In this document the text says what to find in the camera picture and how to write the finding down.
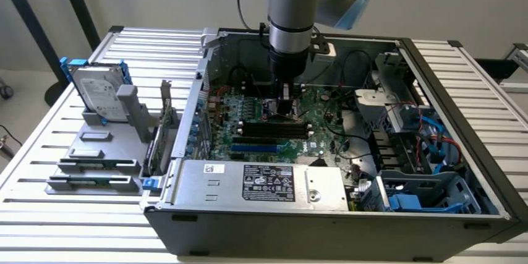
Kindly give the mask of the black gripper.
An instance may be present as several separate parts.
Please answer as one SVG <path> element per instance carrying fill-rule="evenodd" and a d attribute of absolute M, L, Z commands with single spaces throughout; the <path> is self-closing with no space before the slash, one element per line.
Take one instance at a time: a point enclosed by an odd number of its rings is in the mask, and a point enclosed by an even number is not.
<path fill-rule="evenodd" d="M 299 53 L 284 53 L 271 47 L 268 54 L 276 97 L 283 99 L 284 84 L 291 86 L 295 78 L 304 73 L 308 59 L 308 48 Z"/>

